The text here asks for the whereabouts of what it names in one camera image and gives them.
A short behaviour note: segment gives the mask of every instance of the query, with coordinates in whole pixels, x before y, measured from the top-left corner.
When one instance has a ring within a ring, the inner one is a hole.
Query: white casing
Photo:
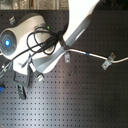
[[[98,2],[99,0],[69,0],[69,26],[67,31],[63,35],[63,38],[65,41],[68,40],[68,38],[74,33],[74,31],[82,23],[82,21],[88,15],[92,14]],[[23,23],[19,24],[17,27],[6,29],[6,30],[11,30],[15,34],[18,45],[14,54],[12,54],[11,56],[5,56],[5,57],[11,60],[22,51],[28,49],[26,45],[27,36],[31,32],[33,32],[36,27],[38,27],[43,23],[45,23],[45,21],[42,16],[34,16],[24,21]],[[76,40],[84,32],[84,30],[85,29],[83,28],[83,30],[76,37]],[[43,41],[43,38],[46,40],[46,38],[48,37],[49,37],[49,34],[46,34],[46,35],[40,34],[38,35],[38,41]],[[29,44],[30,46],[36,45],[33,36],[30,36]],[[57,52],[60,47],[61,45],[58,42],[54,53]],[[32,54],[32,52],[29,51],[13,61],[13,69],[15,71],[21,74],[27,75],[28,65],[26,65],[24,68],[21,68],[21,65],[24,64],[24,62],[28,59],[29,53]],[[56,60],[54,60],[53,63],[51,63],[48,67],[46,67],[43,73],[48,73],[49,71],[51,71],[55,67],[56,63],[58,62],[58,60],[61,58],[63,54],[64,53],[60,54],[59,57]],[[46,57],[46,55],[44,53],[39,53],[39,54],[36,54],[33,57],[33,59],[43,58],[43,57]]]
[[[12,55],[10,55],[10,56],[6,56],[4,54],[3,55],[7,59],[12,60],[16,55],[18,55],[19,53],[21,53],[24,50],[28,49],[28,47],[26,45],[27,36],[31,32],[33,32],[35,30],[35,28],[39,27],[41,24],[44,24],[44,23],[45,23],[44,18],[39,15],[39,16],[34,16],[34,17],[31,17],[31,18],[27,19],[26,21],[22,22],[21,24],[19,24],[18,26],[14,27],[14,28],[5,29],[4,31],[10,30],[15,34],[16,41],[17,41],[17,48],[16,48],[16,51]],[[46,34],[46,35],[43,34],[43,35],[40,36],[40,38],[38,37],[38,40],[42,40],[43,41],[44,37],[46,39],[46,37],[48,38],[49,35],[48,34]],[[33,36],[30,36],[29,44],[30,44],[30,46],[36,45]],[[14,71],[17,71],[17,72],[19,72],[21,74],[27,75],[27,73],[28,73],[28,71],[27,71],[28,65],[26,65],[24,68],[21,68],[21,65],[24,64],[25,61],[28,59],[29,53],[30,52],[28,51],[28,52],[22,54],[21,56],[19,56],[18,58],[16,58],[13,61],[13,70]]]
[[[77,29],[77,27],[82,23],[82,21],[88,15],[92,14],[95,6],[99,2],[99,0],[68,0],[68,1],[69,1],[69,26],[63,36],[65,41],[72,35],[72,33]],[[44,73],[48,73],[49,71],[51,71],[55,67],[55,65],[57,64],[58,60],[61,58],[62,55],[63,54],[61,54],[53,63],[51,63],[46,68]]]

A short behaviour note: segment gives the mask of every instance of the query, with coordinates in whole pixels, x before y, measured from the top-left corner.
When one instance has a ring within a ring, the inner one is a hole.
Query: blue light
[[[9,40],[6,40],[6,41],[5,41],[5,45],[6,45],[6,46],[9,46],[9,45],[10,45],[10,41],[9,41]]]

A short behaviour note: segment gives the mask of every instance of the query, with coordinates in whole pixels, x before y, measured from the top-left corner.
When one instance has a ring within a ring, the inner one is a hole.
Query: black cable
[[[33,52],[33,55],[31,55],[31,56],[28,58],[28,60],[27,60],[26,62],[29,62],[29,59],[31,59],[35,54],[40,53],[40,52],[43,52],[43,53],[46,54],[46,55],[52,55],[52,54],[54,53],[55,49],[56,49],[56,45],[57,45],[57,42],[58,42],[59,39],[60,39],[60,35],[63,35],[63,34],[66,32],[67,27],[68,27],[68,24],[65,25],[65,26],[64,26],[64,29],[63,29],[62,31],[59,31],[58,33],[53,33],[51,30],[47,29],[46,27],[38,27],[38,28],[36,28],[34,32],[30,33],[30,34],[27,36],[27,40],[26,40],[27,42],[26,42],[26,44],[27,44],[27,46],[28,46],[28,49],[26,49],[26,50],[24,50],[23,52],[19,53],[19,54],[18,54],[17,56],[15,56],[11,61],[9,61],[9,62],[6,64],[6,66],[2,69],[2,71],[0,72],[0,77],[3,77],[4,74],[11,68],[12,62],[13,62],[16,58],[18,58],[19,56],[21,56],[22,54],[24,54],[24,53],[26,53],[26,52],[28,52],[28,51],[32,51],[32,52]],[[39,42],[36,40],[36,36],[35,36],[37,33],[48,33],[48,34],[50,34],[50,37],[49,37],[46,41],[39,43]],[[31,35],[34,36],[34,40],[35,40],[35,42],[36,42],[36,44],[37,44],[37,45],[34,45],[34,46],[32,46],[32,47],[30,47],[29,44],[28,44],[28,39],[29,39],[29,37],[30,37]],[[36,47],[40,47],[40,49],[38,49],[37,51],[34,51],[33,48],[36,48]],[[47,53],[46,50],[49,49],[49,48],[51,48],[51,47],[53,47],[52,52],[51,52],[51,53]]]

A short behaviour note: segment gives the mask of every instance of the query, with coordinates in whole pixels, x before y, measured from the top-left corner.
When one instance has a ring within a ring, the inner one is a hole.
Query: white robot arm
[[[55,51],[52,55],[46,55],[43,52],[37,53],[32,57],[32,65],[38,72],[48,73],[51,71],[61,56],[68,50],[69,47],[79,38],[91,22],[91,14],[99,0],[69,0],[69,25],[64,33],[63,40],[58,41]],[[26,44],[27,37],[34,32],[36,28],[45,26],[45,21],[38,14],[28,14],[14,28],[5,29],[0,35],[0,48],[3,55],[12,60],[18,54],[28,49]],[[50,37],[49,33],[37,34],[38,42],[43,42]],[[31,47],[37,43],[34,36],[30,36],[28,42]],[[13,60],[13,69],[16,72],[27,75],[26,62],[33,52],[27,51]]]

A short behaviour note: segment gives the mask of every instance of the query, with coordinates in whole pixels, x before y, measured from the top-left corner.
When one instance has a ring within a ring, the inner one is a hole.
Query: pegboard
[[[68,11],[0,11],[0,32],[27,13],[41,14],[52,31],[68,22]],[[72,48],[121,59],[128,56],[128,12],[94,11],[92,22]],[[38,83],[31,74],[28,99],[19,100],[9,71],[0,79],[0,128],[128,128],[128,61],[103,71],[103,60],[70,53]],[[0,64],[5,61],[0,57]],[[17,74],[25,81],[25,76]]]

